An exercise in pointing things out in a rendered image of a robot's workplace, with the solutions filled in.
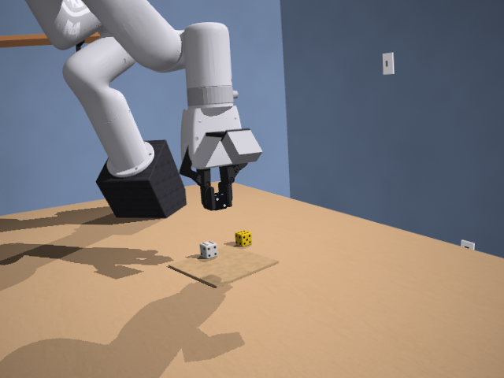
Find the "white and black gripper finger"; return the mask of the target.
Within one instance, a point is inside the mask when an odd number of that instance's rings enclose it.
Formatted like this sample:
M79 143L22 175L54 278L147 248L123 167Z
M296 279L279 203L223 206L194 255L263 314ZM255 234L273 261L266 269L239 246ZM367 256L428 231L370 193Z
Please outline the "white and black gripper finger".
M248 163L226 165L219 167L220 182L218 184L218 191L227 195L227 206L232 207L232 183L235 182L235 177L239 170L247 166Z
M215 210L215 193L214 188L211 187L211 173L210 169L196 169L195 171L191 170L191 159L188 153L188 146L186 153L183 158L182 165L180 167L180 175L192 178L197 185L200 186L201 190L201 200L204 209Z

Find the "tan flat mat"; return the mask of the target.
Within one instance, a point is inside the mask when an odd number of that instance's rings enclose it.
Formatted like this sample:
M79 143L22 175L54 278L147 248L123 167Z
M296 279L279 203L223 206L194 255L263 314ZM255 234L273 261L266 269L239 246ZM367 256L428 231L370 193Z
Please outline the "tan flat mat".
M275 259L229 245L217 251L217 257L206 259L200 254L172 263L169 267L219 288L279 263Z

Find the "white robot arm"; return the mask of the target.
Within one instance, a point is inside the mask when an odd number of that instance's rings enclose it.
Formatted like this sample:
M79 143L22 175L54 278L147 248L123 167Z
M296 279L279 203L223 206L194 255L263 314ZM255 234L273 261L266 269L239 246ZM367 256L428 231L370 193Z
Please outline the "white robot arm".
M136 62L155 72L185 69L188 106L233 103L238 98L232 87L229 32L223 24L205 22L174 30L147 0L25 1L59 50L95 32L101 36L74 53L62 73L109 157L106 166L113 176L133 176L154 159L154 149L147 142L144 146L124 96L109 87ZM257 161L263 152L249 128L206 136L222 137L233 165Z

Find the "yellow die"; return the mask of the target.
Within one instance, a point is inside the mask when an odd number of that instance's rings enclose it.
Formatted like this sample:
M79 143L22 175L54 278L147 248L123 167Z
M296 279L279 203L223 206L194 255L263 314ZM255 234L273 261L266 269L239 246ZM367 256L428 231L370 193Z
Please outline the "yellow die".
M248 246L252 244L252 235L251 232L241 231L235 233L235 244L239 246Z

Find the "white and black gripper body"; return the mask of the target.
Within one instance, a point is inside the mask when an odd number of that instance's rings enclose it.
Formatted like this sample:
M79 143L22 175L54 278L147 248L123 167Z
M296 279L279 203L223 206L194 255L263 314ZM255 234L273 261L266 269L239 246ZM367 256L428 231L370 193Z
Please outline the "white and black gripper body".
M181 123L181 161L188 146L191 162L196 169L211 169L233 165L221 137L206 136L206 132L224 132L241 128L239 113L233 103L188 106Z

